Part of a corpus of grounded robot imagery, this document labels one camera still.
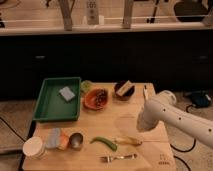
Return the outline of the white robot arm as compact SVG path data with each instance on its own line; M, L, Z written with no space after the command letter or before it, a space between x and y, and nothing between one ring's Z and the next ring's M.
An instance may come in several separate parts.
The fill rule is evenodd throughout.
M145 100L137 118L139 132L151 131L160 121L168 123L213 149L213 121L178 109L176 96L168 90Z

